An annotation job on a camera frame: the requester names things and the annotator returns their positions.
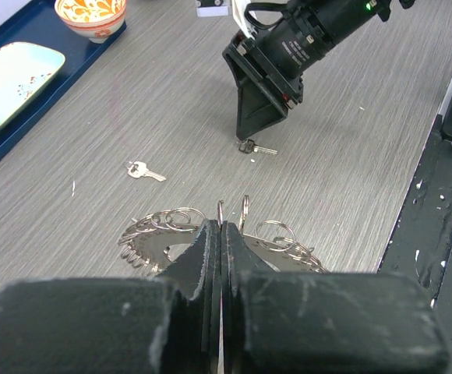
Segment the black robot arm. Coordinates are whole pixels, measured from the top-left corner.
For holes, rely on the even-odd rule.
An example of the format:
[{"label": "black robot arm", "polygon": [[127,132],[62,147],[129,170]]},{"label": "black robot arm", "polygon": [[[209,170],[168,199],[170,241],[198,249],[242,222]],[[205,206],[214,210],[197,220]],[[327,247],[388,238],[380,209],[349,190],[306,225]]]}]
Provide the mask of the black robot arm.
[{"label": "black robot arm", "polygon": [[[238,87],[236,136],[245,140],[288,116],[302,103],[302,74],[346,37],[379,16],[386,22],[392,0],[289,0],[248,4],[252,37],[239,31],[223,52]],[[399,0],[403,9],[415,0]],[[251,12],[279,12],[264,25]]]}]

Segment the light green plate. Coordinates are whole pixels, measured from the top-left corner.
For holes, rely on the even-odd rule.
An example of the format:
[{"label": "light green plate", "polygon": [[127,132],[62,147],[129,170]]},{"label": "light green plate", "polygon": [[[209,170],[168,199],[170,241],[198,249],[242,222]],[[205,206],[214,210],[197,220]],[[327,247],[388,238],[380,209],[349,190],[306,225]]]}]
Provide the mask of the light green plate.
[{"label": "light green plate", "polygon": [[0,48],[0,130],[53,80],[64,63],[62,53],[32,43]]}]

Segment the key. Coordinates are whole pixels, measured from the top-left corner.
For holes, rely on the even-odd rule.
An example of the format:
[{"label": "key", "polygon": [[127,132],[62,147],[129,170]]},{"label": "key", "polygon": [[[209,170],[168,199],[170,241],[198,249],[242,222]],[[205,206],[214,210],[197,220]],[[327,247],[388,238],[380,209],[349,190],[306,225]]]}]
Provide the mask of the key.
[{"label": "key", "polygon": [[242,153],[264,153],[270,154],[271,156],[276,156],[278,154],[277,150],[270,150],[269,148],[264,148],[263,146],[258,146],[252,139],[247,139],[244,142],[240,142],[238,150]]},{"label": "key", "polygon": [[132,163],[132,165],[127,170],[127,174],[129,174],[133,178],[151,177],[159,182],[167,180],[163,175],[149,171],[147,165],[144,162],[139,161]]}]

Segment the tabletop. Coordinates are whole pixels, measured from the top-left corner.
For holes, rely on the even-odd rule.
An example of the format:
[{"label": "tabletop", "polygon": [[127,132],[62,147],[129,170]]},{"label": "tabletop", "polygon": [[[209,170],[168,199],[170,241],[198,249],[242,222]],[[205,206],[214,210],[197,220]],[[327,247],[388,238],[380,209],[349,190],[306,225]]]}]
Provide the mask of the tabletop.
[{"label": "tabletop", "polygon": [[[132,217],[191,206],[245,232],[288,224],[332,271],[376,270],[452,74],[452,2],[394,3],[304,75],[304,103],[235,145],[221,52],[232,18],[132,0],[128,29],[0,163],[0,287],[23,277],[139,276],[119,258]],[[134,179],[126,161],[167,177]]]}]

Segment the white bowl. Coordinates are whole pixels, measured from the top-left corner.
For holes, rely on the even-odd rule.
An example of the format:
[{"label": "white bowl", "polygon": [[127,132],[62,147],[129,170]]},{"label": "white bowl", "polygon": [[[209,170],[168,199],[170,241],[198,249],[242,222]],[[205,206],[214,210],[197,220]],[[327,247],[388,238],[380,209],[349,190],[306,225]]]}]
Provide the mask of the white bowl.
[{"label": "white bowl", "polygon": [[99,44],[124,23],[125,0],[56,0],[55,11],[68,28]]}]

